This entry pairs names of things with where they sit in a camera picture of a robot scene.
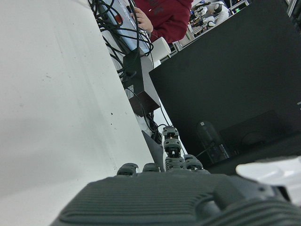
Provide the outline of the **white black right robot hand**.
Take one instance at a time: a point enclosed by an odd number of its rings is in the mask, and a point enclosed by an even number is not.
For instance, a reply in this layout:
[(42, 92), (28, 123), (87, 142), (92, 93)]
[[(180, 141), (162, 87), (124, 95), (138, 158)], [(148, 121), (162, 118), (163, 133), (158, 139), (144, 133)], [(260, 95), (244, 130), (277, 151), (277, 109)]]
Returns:
[(126, 163), (116, 176), (87, 184), (55, 226), (298, 226), (301, 209), (279, 188), (211, 174), (182, 155), (175, 127), (163, 129), (165, 169)]

